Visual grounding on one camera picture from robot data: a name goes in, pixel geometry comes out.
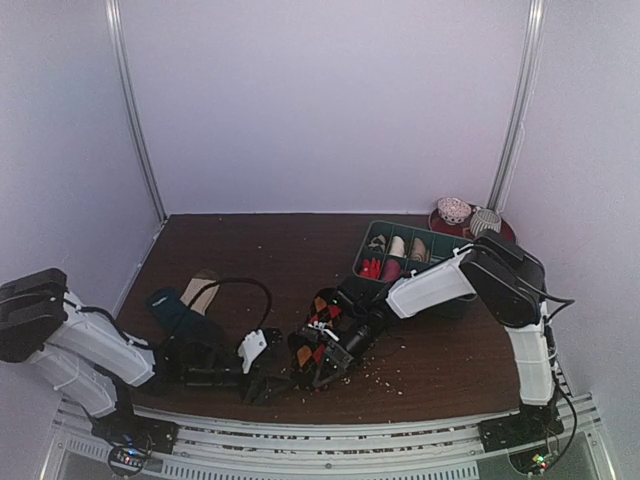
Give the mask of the black argyle sock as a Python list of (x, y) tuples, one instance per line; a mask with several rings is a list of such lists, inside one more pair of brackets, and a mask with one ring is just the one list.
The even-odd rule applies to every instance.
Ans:
[(321, 391), (340, 373), (326, 355), (329, 342), (337, 342), (343, 310), (335, 299), (336, 289), (319, 290), (302, 325), (287, 338), (292, 355), (290, 379), (299, 390)]

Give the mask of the green divided organizer tray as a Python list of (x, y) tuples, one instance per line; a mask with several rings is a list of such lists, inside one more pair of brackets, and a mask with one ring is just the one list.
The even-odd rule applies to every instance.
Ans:
[[(387, 249), (385, 253), (378, 253), (367, 248), (371, 237), (383, 234), (387, 237)], [(394, 235), (401, 236), (405, 241), (405, 257), (399, 258), (388, 254), (391, 238)], [(415, 237), (421, 238), (430, 250), (430, 257), (427, 263), (412, 261), (409, 259), (411, 244)], [(347, 280), (347, 288), (358, 299), (372, 299), (376, 295), (387, 293), (391, 285), (398, 281), (410, 277), (412, 274), (422, 273), (439, 263), (453, 256), (454, 250), (467, 245), (468, 242), (462, 238), (452, 235), (436, 233), (418, 227), (393, 223), (384, 220), (376, 220), (369, 224), (359, 250), (356, 254), (352, 276)], [(365, 258), (377, 258), (382, 262), (382, 268), (387, 259), (397, 260), (402, 266), (401, 276), (394, 282), (385, 283), (380, 280), (363, 278), (358, 275), (361, 262)]]

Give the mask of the red and beige sock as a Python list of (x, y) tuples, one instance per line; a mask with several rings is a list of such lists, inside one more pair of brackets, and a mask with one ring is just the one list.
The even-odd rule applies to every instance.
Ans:
[(381, 271), (380, 280), (385, 283), (396, 281), (402, 273), (401, 264), (394, 259), (387, 259)]

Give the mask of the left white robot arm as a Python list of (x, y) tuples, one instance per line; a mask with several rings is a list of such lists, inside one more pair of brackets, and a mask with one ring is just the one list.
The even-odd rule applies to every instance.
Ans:
[(50, 268), (1, 286), (1, 359), (29, 363), (56, 391), (76, 400), (123, 444), (144, 433), (128, 410), (129, 392), (161, 395), (176, 384), (235, 387), (242, 402), (261, 405), (291, 383), (269, 371), (277, 329), (258, 326), (235, 347), (205, 313), (223, 285), (262, 284), (198, 272), (183, 292), (163, 288), (147, 301), (165, 337), (156, 344), (116, 324), (107, 310), (89, 306)]

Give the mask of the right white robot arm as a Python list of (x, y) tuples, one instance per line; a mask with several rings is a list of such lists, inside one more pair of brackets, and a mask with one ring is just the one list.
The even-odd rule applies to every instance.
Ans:
[(565, 309), (574, 302), (550, 294), (542, 263), (495, 231), (483, 231), (448, 258), (401, 275), (371, 297), (354, 298), (340, 285), (302, 331), (324, 345), (326, 358), (343, 374), (383, 330), (389, 314), (406, 319), (466, 295), (478, 297), (509, 337), (520, 402), (527, 407), (514, 417), (512, 430), (519, 440), (533, 441), (551, 424), (548, 407), (557, 390), (554, 314), (548, 304)]

